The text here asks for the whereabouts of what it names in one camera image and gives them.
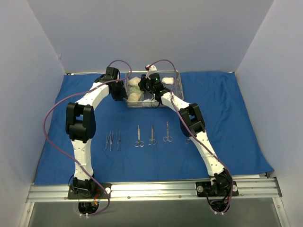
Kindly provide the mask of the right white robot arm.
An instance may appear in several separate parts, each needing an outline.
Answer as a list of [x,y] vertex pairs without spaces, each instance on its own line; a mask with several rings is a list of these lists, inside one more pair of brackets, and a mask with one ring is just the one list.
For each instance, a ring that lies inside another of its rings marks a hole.
[[233,187],[232,176],[217,157],[208,139],[205,122],[198,104],[191,104],[178,98],[162,84],[158,73],[143,74],[139,82],[139,88],[153,95],[161,105],[177,113],[183,134],[193,141],[205,163],[212,193],[221,195],[227,189],[231,189]]

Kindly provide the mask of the steel surgical scissors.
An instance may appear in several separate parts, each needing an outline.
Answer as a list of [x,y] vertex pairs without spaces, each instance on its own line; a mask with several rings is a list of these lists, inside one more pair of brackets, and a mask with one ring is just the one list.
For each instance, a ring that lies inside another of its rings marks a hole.
[[166,136],[163,137],[164,142],[172,142],[173,137],[169,134],[169,122],[166,122]]

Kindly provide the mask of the steel tweezers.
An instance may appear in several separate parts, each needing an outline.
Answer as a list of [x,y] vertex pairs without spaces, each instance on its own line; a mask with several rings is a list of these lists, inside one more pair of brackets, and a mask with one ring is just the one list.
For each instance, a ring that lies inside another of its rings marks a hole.
[[121,135],[121,128],[116,129],[116,142],[117,142],[118,151],[119,151],[119,147],[120,147],[120,135]]
[[113,144],[113,132],[109,133],[109,150],[112,151],[112,144]]
[[108,143],[109,143],[109,139],[110,139],[110,134],[107,133],[106,135],[106,145],[105,145],[105,149],[107,149]]

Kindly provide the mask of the straight steel scissors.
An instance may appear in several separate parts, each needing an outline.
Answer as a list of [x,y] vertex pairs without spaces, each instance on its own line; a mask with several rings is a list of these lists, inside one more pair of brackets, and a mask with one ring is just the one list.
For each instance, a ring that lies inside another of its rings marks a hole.
[[148,140],[148,145],[156,145],[157,140],[154,138],[154,128],[153,124],[151,125],[151,138]]

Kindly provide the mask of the blue surgical drape cloth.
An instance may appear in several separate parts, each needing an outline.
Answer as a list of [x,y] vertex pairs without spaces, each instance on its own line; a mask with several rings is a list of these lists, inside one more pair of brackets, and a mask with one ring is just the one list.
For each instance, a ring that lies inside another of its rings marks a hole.
[[[56,101],[35,184],[65,184],[75,171],[73,147],[65,131],[66,106],[75,93],[91,88],[95,74],[66,75]],[[218,157],[233,175],[272,172],[259,147],[236,77],[228,72],[183,72],[184,99],[199,105],[207,136]],[[166,181],[207,178],[206,166],[193,143],[185,143],[178,116],[167,107],[129,108],[107,96],[95,111],[96,133],[91,143],[94,177],[105,182]],[[164,142],[166,122],[172,142]],[[148,145],[151,125],[156,145]],[[143,147],[135,147],[137,126]],[[121,128],[117,150],[116,129]],[[113,132],[112,151],[106,135]]]

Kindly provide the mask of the steel mesh instrument tray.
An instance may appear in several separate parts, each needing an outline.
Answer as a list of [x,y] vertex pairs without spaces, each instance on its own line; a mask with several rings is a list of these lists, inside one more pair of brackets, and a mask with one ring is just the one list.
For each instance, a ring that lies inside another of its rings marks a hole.
[[[142,74],[146,74],[147,71],[143,71],[143,70],[137,70],[137,71],[133,71],[132,74],[130,74],[130,72],[127,72],[126,76],[128,76],[129,78],[126,79],[124,81],[124,85],[125,85],[125,89],[127,92],[127,96],[130,95],[130,85],[128,85],[128,80],[130,80],[133,77],[139,77],[141,78]],[[175,96],[177,96],[179,99],[184,99],[184,93],[183,93],[183,87],[182,87],[182,81],[181,81],[181,76],[180,76],[180,72],[177,71],[177,77],[175,79],[175,84],[174,85],[167,85],[164,84],[165,87],[167,87],[168,89],[172,90],[172,92],[174,93]],[[148,92],[143,92],[142,93],[142,97],[141,100],[138,102],[128,102],[126,99],[126,103],[128,107],[131,108],[156,108],[156,107],[164,107],[164,105],[160,105],[159,102],[143,102],[143,100],[145,99],[152,99],[154,98],[152,94],[149,94]]]

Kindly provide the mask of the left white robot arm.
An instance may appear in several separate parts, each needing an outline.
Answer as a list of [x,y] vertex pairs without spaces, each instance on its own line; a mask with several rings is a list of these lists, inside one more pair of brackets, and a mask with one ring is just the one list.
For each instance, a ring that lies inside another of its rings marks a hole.
[[91,164],[91,141],[96,132],[95,109],[100,102],[111,95],[115,101],[127,98],[126,89],[120,79],[120,71],[107,67],[105,74],[98,77],[89,92],[77,102],[70,102],[66,108],[66,133],[71,140],[75,163],[72,186],[84,198],[91,198],[97,184],[91,179],[94,171]]

